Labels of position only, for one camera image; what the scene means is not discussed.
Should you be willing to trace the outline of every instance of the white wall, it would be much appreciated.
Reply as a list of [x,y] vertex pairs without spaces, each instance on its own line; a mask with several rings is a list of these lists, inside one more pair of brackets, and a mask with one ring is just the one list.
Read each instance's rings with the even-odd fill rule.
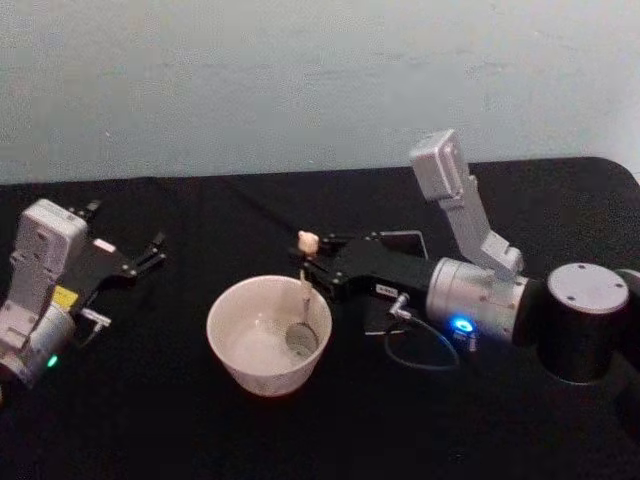
[[640,172],[637,0],[8,0],[0,182],[609,156]]

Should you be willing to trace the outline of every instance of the cylindrical base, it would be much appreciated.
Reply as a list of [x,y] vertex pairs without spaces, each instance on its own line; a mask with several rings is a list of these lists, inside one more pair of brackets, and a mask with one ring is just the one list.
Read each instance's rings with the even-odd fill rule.
[[588,384],[602,378],[627,321],[626,284],[603,267],[571,264],[555,270],[547,288],[540,361],[567,382]]

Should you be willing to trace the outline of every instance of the white bowl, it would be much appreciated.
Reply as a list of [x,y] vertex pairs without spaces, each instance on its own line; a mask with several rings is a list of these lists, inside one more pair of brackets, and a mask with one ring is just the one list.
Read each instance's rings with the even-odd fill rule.
[[308,358],[291,351],[285,333],[301,321],[302,308],[299,280],[276,275],[249,278],[226,290],[211,307],[209,345],[244,389],[263,397],[286,395],[309,378],[331,335],[331,311],[313,290],[308,323],[319,347]]

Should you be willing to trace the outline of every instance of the metal spoon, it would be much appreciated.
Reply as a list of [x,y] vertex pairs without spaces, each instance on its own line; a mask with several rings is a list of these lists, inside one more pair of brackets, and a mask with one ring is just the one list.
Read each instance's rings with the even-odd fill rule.
[[302,280],[304,296],[302,299],[302,322],[293,323],[287,327],[285,333],[285,342],[296,355],[301,358],[309,358],[320,346],[318,335],[309,325],[309,304],[311,303],[310,290],[311,285]]

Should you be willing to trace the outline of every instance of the table surface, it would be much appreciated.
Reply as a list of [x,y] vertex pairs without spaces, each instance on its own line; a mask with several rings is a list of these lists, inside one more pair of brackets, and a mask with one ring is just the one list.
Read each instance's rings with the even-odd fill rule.
[[[602,159],[472,165],[494,230],[544,278],[573,261],[640,269],[640,188]],[[15,220],[37,198],[104,201],[93,231],[135,254],[157,230],[170,258],[131,291],[94,303],[112,327],[69,350],[0,413],[0,478],[636,478],[640,447],[613,399],[616,358],[590,387],[552,379],[535,349],[481,343],[475,368],[402,369],[362,318],[334,306],[309,382],[264,400],[213,358],[207,312],[246,277],[295,275],[295,231],[418,229],[431,258],[459,258],[443,213],[408,168],[0,187],[0,291]]]

